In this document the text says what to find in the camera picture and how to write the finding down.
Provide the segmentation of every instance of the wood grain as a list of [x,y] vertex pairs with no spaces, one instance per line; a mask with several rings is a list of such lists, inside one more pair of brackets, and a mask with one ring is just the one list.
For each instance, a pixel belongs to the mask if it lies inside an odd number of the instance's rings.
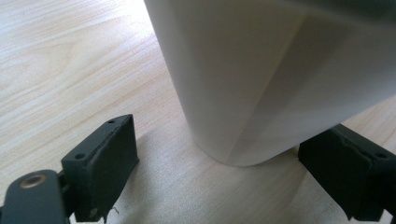
[[[295,149],[237,168],[194,144],[143,1],[2,1],[0,21],[0,201],[132,113],[141,162],[108,223],[348,223]],[[345,124],[396,152],[395,108]]]

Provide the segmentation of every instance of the wooden table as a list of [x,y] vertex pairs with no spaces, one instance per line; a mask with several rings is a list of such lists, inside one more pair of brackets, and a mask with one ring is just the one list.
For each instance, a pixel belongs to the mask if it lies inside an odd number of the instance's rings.
[[[237,168],[194,144],[142,0],[2,1],[0,99],[1,201],[132,113],[141,162],[108,223],[348,223],[296,150]],[[345,124],[396,152],[395,109],[394,97]]]

